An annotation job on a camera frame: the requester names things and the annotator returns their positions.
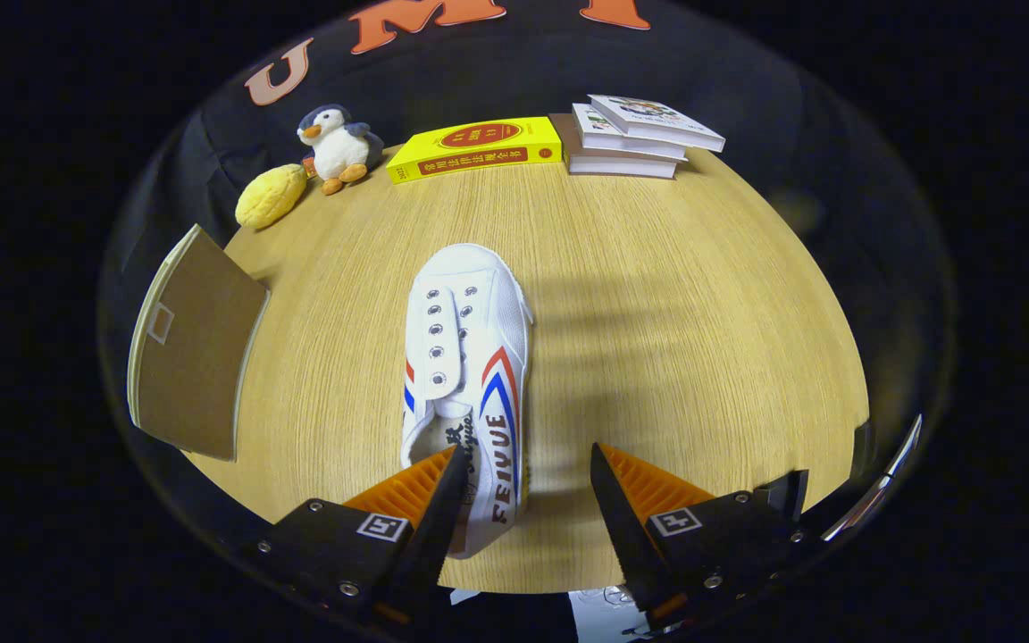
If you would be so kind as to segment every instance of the penguin feet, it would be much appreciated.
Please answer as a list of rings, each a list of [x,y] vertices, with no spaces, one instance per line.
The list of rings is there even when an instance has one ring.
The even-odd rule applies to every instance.
[[[325,194],[335,194],[335,192],[340,191],[341,187],[344,187],[342,180],[327,179],[323,182],[323,187],[320,187],[320,191]]]
[[[363,179],[363,175],[367,174],[368,167],[361,163],[354,163],[348,166],[347,170],[340,172],[340,180],[344,183],[351,183],[352,180]]]

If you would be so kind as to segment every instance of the white book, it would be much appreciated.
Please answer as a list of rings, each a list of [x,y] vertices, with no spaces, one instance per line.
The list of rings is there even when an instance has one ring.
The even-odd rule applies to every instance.
[[[662,103],[590,94],[590,105],[626,136],[704,147],[714,152],[725,146],[723,136]]]
[[[563,142],[563,163],[571,174],[628,174],[672,179],[677,171],[675,159],[655,158],[626,150],[587,150],[580,143],[572,114],[548,115]]]
[[[679,162],[686,159],[684,145],[626,136],[586,103],[574,103],[574,120],[582,136],[582,146],[588,150],[624,150]]]

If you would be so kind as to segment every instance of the white canvas shoe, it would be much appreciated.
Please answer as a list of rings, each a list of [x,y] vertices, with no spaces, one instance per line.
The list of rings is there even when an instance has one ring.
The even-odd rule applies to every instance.
[[[400,464],[453,443],[468,451],[468,488],[447,552],[454,559],[502,536],[524,508],[528,322],[523,289],[483,246],[442,248],[412,284]]]

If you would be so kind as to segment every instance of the orange letter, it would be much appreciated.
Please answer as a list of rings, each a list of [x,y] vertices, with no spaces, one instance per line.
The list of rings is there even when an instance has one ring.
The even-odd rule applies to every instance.
[[[616,24],[642,31],[649,29],[649,24],[638,15],[633,0],[590,0],[589,7],[578,13],[600,24]]]
[[[360,41],[352,47],[352,53],[370,51],[395,40],[396,33],[385,30],[384,24],[393,24],[412,33],[423,31],[440,4],[443,10],[436,17],[436,25],[439,26],[506,15],[506,9],[498,7],[493,0],[388,0],[348,17],[360,25]]]
[[[308,73],[308,44],[311,41],[310,37],[281,57],[282,61],[288,61],[288,78],[278,86],[273,86],[273,79],[269,76],[269,71],[273,70],[272,65],[254,73],[252,78],[245,81],[248,95],[252,97],[254,103],[272,105],[296,88],[299,81],[304,80],[304,74]]]

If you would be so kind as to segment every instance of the wooden table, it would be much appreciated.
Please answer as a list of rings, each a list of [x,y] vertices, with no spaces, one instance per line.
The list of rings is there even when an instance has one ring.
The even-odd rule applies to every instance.
[[[767,201],[713,154],[674,180],[561,164],[392,186],[381,167],[318,179],[226,248],[273,292],[241,392],[234,463],[188,455],[271,522],[400,469],[403,317],[420,266],[460,241],[526,291],[527,512],[441,585],[588,590],[624,581],[590,488],[599,440],[714,494],[809,469],[806,508],[850,470],[868,419],[852,333],[823,274]]]

